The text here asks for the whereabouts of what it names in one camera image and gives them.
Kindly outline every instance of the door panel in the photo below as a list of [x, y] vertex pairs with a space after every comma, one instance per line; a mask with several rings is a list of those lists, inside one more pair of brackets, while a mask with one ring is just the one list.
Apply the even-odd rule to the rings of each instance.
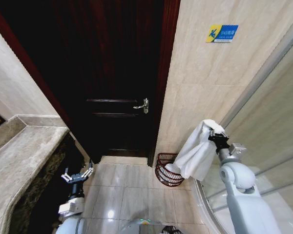
[[[94, 162], [154, 152], [178, 9], [179, 0], [0, 0]], [[144, 98], [148, 114], [133, 109]]]

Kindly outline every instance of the glass shower door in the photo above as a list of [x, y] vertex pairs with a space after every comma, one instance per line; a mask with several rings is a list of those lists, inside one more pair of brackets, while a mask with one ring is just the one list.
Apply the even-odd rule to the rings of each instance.
[[[229, 123], [226, 133], [230, 143], [247, 147], [242, 163], [254, 171], [257, 187], [281, 232], [293, 234], [293, 47]], [[216, 219], [227, 233], [234, 233], [216, 156], [202, 185]]]

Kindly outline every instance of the blue and yellow sign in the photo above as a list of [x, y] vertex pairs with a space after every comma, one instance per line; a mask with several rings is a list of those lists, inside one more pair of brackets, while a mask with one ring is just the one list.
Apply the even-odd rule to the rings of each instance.
[[210, 27], [206, 42], [232, 42], [238, 25], [214, 24]]

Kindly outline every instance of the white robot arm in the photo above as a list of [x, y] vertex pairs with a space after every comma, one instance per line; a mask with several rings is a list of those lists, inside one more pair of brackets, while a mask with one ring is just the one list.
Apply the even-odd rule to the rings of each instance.
[[255, 184], [254, 173], [240, 163], [239, 155], [246, 148], [241, 144], [229, 146], [225, 134], [211, 131], [209, 140], [217, 147], [221, 161], [220, 177], [227, 189], [227, 204], [236, 234], [281, 234], [268, 204]]

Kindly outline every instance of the floor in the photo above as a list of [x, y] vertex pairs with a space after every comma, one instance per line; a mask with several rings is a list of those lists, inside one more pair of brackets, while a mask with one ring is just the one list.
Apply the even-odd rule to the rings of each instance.
[[170, 188], [158, 181], [154, 168], [101, 162], [84, 184], [87, 234], [117, 234], [138, 218], [179, 226], [189, 234], [209, 234], [198, 215], [190, 183], [185, 180]]

